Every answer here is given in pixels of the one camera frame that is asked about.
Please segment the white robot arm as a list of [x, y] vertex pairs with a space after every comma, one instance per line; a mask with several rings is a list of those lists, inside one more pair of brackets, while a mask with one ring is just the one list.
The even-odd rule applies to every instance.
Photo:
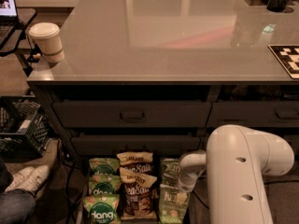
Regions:
[[293, 164], [285, 139], [222, 125], [208, 137], [206, 150], [179, 158], [178, 188], [191, 192], [197, 178], [206, 174], [210, 224], [273, 224], [263, 177], [285, 175]]

